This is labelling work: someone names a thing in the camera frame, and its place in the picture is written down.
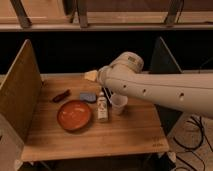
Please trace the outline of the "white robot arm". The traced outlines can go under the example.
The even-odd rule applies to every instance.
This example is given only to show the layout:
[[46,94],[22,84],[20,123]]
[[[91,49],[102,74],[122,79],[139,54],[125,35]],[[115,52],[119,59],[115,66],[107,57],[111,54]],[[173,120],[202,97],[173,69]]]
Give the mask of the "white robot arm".
[[143,64],[136,53],[123,52],[84,78],[116,94],[213,119],[213,73],[143,74]]

